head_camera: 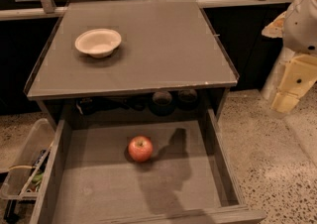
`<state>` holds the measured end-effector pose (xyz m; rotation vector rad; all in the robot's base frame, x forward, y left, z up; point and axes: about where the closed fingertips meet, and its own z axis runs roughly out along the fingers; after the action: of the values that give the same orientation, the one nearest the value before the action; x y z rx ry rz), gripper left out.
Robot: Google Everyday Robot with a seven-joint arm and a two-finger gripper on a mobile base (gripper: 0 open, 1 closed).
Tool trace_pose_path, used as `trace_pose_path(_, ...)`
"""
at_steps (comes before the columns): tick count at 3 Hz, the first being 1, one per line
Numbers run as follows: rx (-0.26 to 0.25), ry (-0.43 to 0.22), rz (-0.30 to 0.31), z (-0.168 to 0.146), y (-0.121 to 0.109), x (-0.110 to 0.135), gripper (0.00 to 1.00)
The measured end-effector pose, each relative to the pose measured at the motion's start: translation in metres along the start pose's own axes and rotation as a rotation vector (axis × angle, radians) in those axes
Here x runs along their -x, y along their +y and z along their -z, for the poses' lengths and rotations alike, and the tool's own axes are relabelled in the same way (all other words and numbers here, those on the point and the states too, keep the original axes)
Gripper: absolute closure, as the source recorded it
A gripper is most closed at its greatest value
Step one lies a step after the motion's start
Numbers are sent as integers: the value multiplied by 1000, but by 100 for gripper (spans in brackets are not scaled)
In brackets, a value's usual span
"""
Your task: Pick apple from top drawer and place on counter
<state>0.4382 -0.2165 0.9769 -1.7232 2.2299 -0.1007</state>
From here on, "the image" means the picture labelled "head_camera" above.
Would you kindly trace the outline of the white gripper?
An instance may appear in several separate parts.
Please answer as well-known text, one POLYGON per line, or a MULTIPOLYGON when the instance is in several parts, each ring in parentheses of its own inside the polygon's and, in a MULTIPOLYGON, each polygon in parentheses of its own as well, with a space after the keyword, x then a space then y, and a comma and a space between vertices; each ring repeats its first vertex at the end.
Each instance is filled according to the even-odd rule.
POLYGON ((271 109, 290 112, 317 82, 317 0, 294 0, 285 12, 278 15, 262 30, 268 38, 283 38, 283 44, 303 53, 293 57, 285 71, 271 109))

